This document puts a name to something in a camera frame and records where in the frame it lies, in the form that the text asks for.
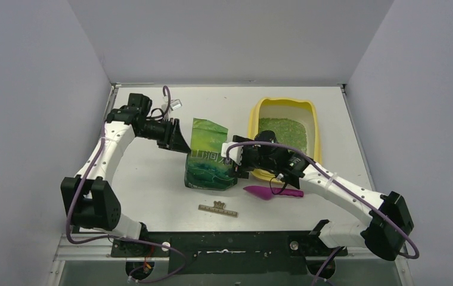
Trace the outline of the magenta plastic scoop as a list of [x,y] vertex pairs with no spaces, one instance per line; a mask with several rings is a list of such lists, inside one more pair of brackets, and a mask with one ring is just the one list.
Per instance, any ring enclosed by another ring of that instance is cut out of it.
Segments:
[[303,198],[304,192],[298,189],[271,188],[265,186],[245,186],[246,192],[262,200],[271,200],[276,196]]

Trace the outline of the yellow litter box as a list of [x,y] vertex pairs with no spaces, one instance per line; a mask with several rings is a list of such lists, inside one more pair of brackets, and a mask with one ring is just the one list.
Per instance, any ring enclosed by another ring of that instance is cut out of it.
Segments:
[[254,139],[259,131],[259,119],[285,118],[295,120],[305,127],[307,136],[307,156],[322,163],[322,148],[319,135],[318,118],[311,101],[292,98],[262,98],[252,108],[248,123],[247,136]]

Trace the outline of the green cat litter bag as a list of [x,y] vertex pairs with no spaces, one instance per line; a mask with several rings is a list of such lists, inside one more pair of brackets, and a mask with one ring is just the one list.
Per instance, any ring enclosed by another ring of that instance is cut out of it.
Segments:
[[229,176],[221,156],[228,129],[207,119],[193,119],[191,152],[185,163],[184,185],[191,189],[225,191],[238,182]]

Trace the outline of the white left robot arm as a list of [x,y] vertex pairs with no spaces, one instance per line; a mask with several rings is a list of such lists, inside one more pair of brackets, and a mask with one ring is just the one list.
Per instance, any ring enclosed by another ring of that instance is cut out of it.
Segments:
[[126,246],[136,256],[149,251],[147,228],[122,213],[111,180],[126,149],[137,137],[155,141],[160,149],[191,152],[179,120],[152,117],[151,107],[149,97],[131,93],[127,104],[108,113],[87,162],[74,176],[62,180],[60,191],[68,234],[73,226],[94,229],[115,238],[128,238]]

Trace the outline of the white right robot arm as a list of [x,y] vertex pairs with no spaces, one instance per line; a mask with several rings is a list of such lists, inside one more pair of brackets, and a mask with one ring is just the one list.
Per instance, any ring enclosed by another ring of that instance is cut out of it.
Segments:
[[394,191],[383,194],[356,185],[327,170],[298,148],[275,142],[273,132],[268,135],[269,141],[235,136],[222,145],[221,156],[231,166],[231,176],[247,178],[251,171],[266,171],[284,186],[310,191],[356,219],[352,223],[319,221],[309,237],[314,253],[360,247],[387,261],[394,261],[398,256],[420,257],[418,247],[409,237],[414,222],[402,195]]

